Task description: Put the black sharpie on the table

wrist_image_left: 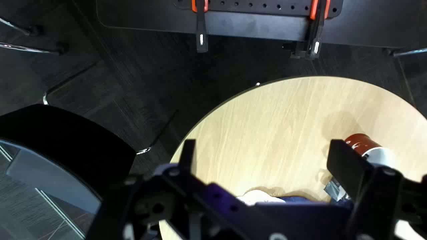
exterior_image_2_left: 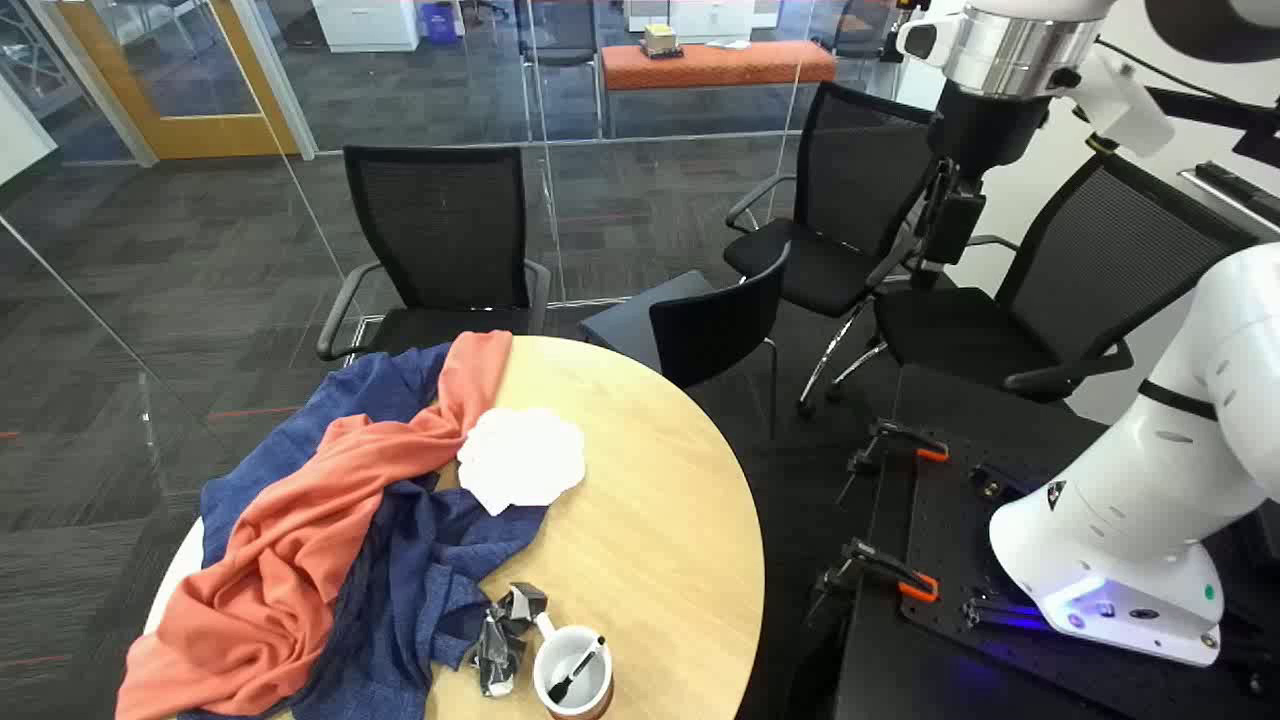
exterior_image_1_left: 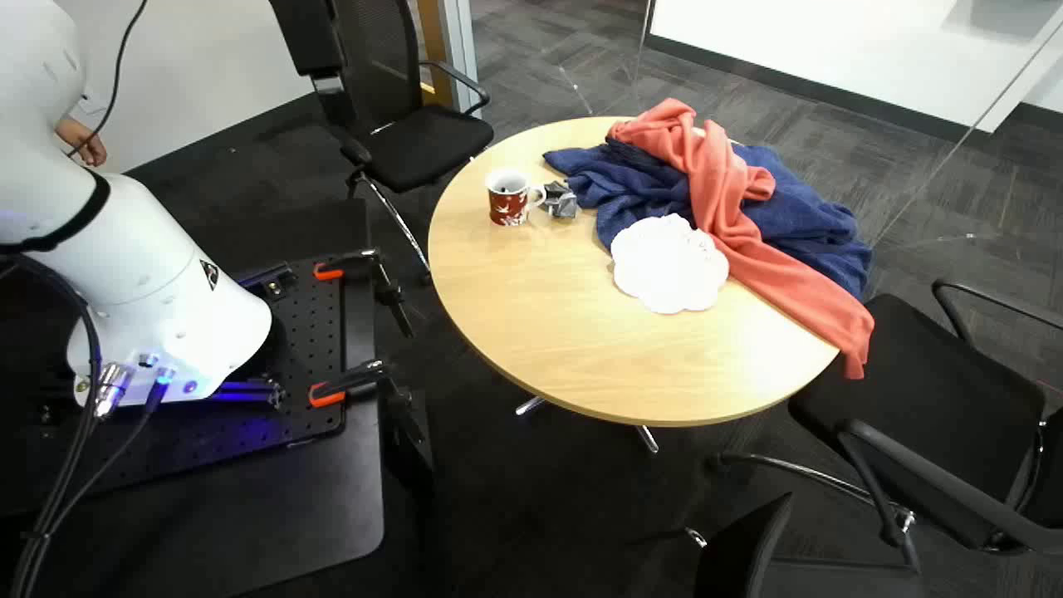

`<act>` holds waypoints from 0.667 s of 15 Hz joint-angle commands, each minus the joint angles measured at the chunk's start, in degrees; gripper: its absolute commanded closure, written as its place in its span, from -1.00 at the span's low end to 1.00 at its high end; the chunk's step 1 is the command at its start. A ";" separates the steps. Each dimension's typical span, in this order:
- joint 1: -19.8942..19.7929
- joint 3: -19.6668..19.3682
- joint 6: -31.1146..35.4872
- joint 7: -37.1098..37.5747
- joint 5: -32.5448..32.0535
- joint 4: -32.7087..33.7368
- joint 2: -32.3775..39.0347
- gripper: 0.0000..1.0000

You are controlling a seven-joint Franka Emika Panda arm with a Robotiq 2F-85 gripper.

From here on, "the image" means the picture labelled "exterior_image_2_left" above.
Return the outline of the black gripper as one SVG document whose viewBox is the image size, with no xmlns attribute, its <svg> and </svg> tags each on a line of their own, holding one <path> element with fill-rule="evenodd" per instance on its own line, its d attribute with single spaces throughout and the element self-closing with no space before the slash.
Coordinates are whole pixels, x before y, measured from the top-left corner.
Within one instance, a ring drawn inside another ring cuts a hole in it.
<svg viewBox="0 0 1280 720">
<path fill-rule="evenodd" d="M 987 203 L 983 177 L 1022 156 L 1036 127 L 1048 122 L 1048 99 L 1003 99 L 944 86 L 941 122 L 927 132 L 933 167 L 918 189 L 918 213 L 912 225 L 912 281 L 936 286 L 971 242 L 971 230 Z"/>
</svg>

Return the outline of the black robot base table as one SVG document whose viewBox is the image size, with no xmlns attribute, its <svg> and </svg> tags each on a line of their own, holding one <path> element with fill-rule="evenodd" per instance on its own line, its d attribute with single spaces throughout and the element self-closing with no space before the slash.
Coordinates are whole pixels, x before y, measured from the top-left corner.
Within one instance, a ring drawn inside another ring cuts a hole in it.
<svg viewBox="0 0 1280 720">
<path fill-rule="evenodd" d="M 1056 475 L 1101 426 L 908 367 L 883 410 L 936 434 L 947 463 L 891 463 L 868 541 L 941 582 L 936 606 L 874 586 L 850 609 L 834 720 L 1280 720 L 1275 577 L 1211 538 L 1227 587 L 1224 655 L 1181 668 L 1056 635 L 983 547 L 1000 500 Z"/>
</svg>

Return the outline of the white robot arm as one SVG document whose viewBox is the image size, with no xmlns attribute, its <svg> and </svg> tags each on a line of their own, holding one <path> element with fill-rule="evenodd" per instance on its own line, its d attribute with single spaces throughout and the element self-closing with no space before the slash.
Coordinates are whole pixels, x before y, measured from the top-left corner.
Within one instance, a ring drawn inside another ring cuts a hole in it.
<svg viewBox="0 0 1280 720">
<path fill-rule="evenodd" d="M 1169 115 L 1095 51 L 1116 0 L 944 0 L 895 49 L 971 99 L 1071 95 L 1141 156 Z M 1214 259 L 1128 414 L 987 519 L 1003 577 L 1050 633 L 1172 665 L 1221 661 L 1224 586 L 1204 538 L 1280 498 L 1280 244 Z"/>
</svg>

